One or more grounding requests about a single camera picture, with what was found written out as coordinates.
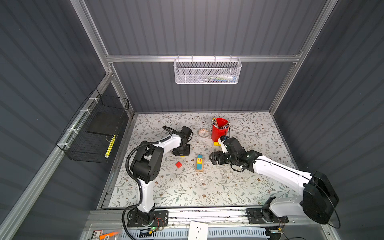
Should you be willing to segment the teal wooden block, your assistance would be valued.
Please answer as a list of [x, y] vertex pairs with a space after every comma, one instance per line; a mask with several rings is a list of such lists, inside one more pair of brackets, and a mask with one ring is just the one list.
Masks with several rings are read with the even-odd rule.
[[197, 171], [202, 171], [203, 167], [204, 167], [204, 158], [202, 155], [198, 155], [196, 169]]

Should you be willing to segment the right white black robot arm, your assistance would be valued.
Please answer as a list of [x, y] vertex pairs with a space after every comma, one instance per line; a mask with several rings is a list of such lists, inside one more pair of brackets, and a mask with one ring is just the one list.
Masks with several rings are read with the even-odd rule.
[[286, 223], [289, 216], [306, 216], [321, 225], [329, 223], [336, 212], [339, 197], [325, 174], [292, 169], [257, 151], [246, 151], [236, 138], [221, 137], [219, 144], [222, 149], [209, 155], [213, 165], [229, 164], [235, 172], [248, 170], [264, 175], [297, 193], [295, 197], [282, 199], [270, 197], [254, 214], [255, 218], [272, 224], [279, 220]]

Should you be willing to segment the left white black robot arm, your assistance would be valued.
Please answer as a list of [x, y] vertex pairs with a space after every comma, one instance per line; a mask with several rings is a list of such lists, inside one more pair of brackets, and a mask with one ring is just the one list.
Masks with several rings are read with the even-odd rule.
[[161, 140], [143, 141], [134, 148], [127, 157], [126, 171], [139, 186], [140, 198], [137, 209], [140, 213], [149, 214], [155, 209], [154, 181], [161, 170], [163, 156], [171, 152], [175, 156], [188, 156], [190, 154], [189, 141], [193, 132], [183, 126], [181, 131], [164, 126], [169, 135]]

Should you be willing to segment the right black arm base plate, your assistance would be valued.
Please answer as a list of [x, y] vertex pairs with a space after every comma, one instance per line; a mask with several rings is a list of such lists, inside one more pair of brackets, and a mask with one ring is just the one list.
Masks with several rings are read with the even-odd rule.
[[287, 224], [287, 216], [277, 217], [271, 210], [262, 208], [247, 208], [246, 217], [250, 224]]

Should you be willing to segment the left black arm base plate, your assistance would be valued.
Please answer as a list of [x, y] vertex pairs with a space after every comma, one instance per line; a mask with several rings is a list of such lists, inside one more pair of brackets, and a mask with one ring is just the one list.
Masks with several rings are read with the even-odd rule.
[[151, 211], [143, 213], [139, 210], [131, 210], [126, 216], [127, 227], [166, 227], [168, 225], [168, 211]]

